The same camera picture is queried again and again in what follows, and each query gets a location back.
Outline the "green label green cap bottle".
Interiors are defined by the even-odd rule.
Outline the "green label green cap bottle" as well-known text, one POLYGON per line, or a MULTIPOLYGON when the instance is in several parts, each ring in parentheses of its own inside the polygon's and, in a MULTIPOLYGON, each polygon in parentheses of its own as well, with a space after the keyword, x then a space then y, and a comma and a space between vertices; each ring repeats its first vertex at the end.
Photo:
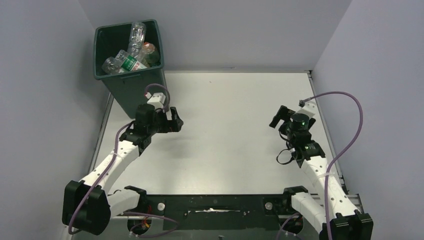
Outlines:
POLYGON ((116 65, 118 73, 132 72, 148 68, 145 64, 131 56, 125 50, 120 50, 118 52, 113 63, 116 65))

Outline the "blue white label bottle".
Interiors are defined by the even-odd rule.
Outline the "blue white label bottle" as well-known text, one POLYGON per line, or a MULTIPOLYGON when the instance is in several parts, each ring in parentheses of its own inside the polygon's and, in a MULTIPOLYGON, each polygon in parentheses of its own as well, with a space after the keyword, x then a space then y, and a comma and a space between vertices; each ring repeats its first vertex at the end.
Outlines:
POLYGON ((101 66, 102 70, 108 75, 124 73, 125 70, 118 66, 114 57, 108 57, 101 66))

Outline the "clear unlabelled plastic bottle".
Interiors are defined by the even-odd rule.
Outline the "clear unlabelled plastic bottle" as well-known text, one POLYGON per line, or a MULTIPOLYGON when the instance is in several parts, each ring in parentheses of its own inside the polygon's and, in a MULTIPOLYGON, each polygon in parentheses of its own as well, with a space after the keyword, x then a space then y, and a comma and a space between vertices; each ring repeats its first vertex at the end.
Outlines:
POLYGON ((138 60, 143 58, 142 49, 145 42, 146 28, 142 21, 135 21, 131 24, 127 52, 138 60))

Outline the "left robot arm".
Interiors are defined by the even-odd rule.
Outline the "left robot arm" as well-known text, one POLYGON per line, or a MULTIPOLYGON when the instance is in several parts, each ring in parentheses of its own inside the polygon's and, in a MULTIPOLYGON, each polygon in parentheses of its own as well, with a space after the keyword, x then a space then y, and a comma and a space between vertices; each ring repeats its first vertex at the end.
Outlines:
POLYGON ((79 181, 71 180, 64 188, 62 223, 68 234, 87 232, 100 235, 110 220, 129 210, 148 210, 147 192, 126 186, 109 195, 109 191, 126 170, 152 142, 155 134, 177 133, 184 122, 176 107, 170 115, 151 104, 141 104, 135 119, 121 127, 115 135, 109 155, 79 181))

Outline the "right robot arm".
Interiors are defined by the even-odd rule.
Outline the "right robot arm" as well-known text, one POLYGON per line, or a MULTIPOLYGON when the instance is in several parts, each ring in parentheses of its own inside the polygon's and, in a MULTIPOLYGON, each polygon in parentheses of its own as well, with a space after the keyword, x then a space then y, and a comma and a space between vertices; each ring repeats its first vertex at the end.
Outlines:
POLYGON ((282 105, 269 124, 274 129, 282 123, 278 133, 291 155, 286 163, 298 165, 322 200, 319 204, 304 186, 287 187, 281 207, 286 213, 307 220, 321 240, 369 240, 374 227, 371 216, 350 200, 338 177, 331 172, 324 150, 312 139, 310 129, 316 122, 315 110, 313 103, 298 111, 282 105))

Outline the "orange juice bottle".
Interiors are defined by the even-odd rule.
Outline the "orange juice bottle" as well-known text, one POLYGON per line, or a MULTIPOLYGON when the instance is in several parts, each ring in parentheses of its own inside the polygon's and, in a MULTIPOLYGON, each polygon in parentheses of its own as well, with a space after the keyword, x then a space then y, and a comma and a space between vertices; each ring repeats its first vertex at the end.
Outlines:
POLYGON ((142 62, 150 67, 161 64, 161 55, 156 46, 149 42, 144 42, 142 46, 142 62))

